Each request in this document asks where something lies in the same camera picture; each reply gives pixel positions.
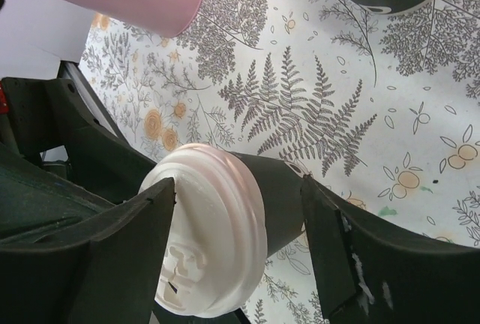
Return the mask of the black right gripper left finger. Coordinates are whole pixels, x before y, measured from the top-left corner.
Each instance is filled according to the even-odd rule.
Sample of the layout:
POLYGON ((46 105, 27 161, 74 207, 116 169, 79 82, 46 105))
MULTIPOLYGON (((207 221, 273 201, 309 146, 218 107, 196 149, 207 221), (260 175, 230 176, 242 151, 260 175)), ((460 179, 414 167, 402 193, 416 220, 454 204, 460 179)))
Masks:
POLYGON ((2 323, 148 323, 175 205, 162 179, 34 243, 1 246, 2 323))

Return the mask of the black paper coffee cup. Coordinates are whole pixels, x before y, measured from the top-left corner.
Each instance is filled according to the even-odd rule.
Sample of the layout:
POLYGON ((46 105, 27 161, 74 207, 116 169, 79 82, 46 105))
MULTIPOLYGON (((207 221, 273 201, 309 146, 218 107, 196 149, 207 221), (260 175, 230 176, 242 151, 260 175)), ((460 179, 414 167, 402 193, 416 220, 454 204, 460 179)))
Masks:
POLYGON ((303 233, 300 166, 276 158, 233 152, 251 171, 262 194, 270 257, 303 233))

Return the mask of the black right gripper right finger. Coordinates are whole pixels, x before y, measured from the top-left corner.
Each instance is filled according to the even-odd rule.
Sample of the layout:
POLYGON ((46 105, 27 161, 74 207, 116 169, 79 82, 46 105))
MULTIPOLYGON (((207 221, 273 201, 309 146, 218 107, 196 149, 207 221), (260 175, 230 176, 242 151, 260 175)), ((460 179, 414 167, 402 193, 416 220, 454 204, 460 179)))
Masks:
POLYGON ((330 323, 477 323, 479 251, 396 226, 310 176, 301 186, 322 315, 330 323))

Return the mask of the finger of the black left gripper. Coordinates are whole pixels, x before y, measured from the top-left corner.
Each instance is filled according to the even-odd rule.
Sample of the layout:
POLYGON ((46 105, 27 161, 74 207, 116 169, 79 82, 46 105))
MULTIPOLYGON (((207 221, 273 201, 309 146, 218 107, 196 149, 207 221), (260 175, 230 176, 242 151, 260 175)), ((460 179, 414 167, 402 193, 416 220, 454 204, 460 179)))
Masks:
POLYGON ((37 238, 94 217, 113 204, 1 145, 1 240, 37 238))
POLYGON ((69 79, 1 79, 1 115, 22 156, 37 164, 64 147, 67 179, 113 204, 135 197, 155 165, 107 130, 69 79))

